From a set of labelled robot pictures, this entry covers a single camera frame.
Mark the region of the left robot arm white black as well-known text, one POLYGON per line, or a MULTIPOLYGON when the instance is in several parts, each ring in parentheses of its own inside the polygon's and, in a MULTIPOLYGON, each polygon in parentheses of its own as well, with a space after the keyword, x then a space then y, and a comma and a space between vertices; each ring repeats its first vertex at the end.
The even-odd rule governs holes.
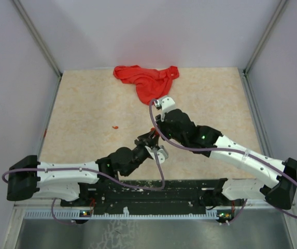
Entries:
POLYGON ((7 183, 7 200, 23 201, 30 198, 58 198, 74 201, 80 206, 90 200, 84 184, 97 184, 105 179, 120 184, 118 176, 129 176, 146 159, 158 166, 165 162, 168 153, 159 145, 159 135, 150 131, 135 140, 135 148, 120 147, 110 155, 95 161, 57 164, 39 162, 36 155, 29 155, 15 163, 3 174, 7 183))

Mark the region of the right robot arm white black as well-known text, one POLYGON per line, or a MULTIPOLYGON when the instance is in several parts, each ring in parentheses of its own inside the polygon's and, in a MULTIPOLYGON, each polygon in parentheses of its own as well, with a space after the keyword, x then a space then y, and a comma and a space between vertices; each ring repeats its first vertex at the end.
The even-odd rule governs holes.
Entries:
POLYGON ((224 179, 214 200, 226 205, 231 200, 264 200, 281 210, 290 210, 297 190, 297 161, 274 159, 252 151, 209 126, 198 126, 180 109, 169 110, 151 121, 160 136, 173 146, 224 161, 254 178, 224 179))

